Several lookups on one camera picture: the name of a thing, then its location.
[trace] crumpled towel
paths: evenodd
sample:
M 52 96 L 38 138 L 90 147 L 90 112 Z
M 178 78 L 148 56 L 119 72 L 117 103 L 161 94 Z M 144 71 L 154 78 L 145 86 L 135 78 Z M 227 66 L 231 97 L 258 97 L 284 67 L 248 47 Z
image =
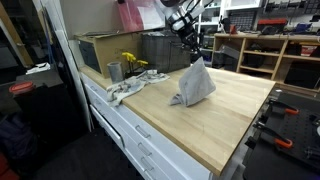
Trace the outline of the crumpled towel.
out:
M 133 76 L 109 86 L 107 88 L 107 102 L 111 107 L 118 106 L 122 99 L 139 92 L 146 84 L 158 83 L 169 78 L 170 76 L 166 74 L 157 74 L 157 70 L 145 71 L 139 76 Z
M 205 68 L 203 58 L 199 58 L 179 80 L 181 94 L 175 95 L 170 105 L 193 105 L 212 93 L 216 87 Z

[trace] cardboard box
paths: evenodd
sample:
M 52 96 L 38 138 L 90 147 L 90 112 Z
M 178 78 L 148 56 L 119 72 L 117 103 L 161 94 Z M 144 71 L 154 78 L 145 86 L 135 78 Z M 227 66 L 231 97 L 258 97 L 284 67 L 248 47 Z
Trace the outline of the cardboard box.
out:
M 129 69 L 127 60 L 121 55 L 130 52 L 138 59 L 141 57 L 141 35 L 140 33 L 113 34 L 104 36 L 76 36 L 79 41 L 92 43 L 98 59 L 101 73 L 104 78 L 109 78 L 107 64 L 114 61 L 122 63 L 123 71 Z

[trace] wooden countertop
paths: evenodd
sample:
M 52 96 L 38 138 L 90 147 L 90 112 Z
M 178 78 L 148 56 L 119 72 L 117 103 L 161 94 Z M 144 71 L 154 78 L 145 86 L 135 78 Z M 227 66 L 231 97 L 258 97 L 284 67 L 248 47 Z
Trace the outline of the wooden countertop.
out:
M 110 80 L 89 68 L 81 71 L 106 88 Z M 208 68 L 217 89 L 191 107 L 169 106 L 179 92 L 185 69 L 169 73 L 170 79 L 147 85 L 123 99 L 123 104 L 217 176 L 250 127 L 275 82 Z
M 248 39 L 266 39 L 266 40 L 296 40 L 296 41 L 308 41 L 308 42 L 317 42 L 318 36 L 310 35 L 258 35 L 258 34 L 221 34 L 216 33 L 215 37 L 223 38 L 248 38 Z

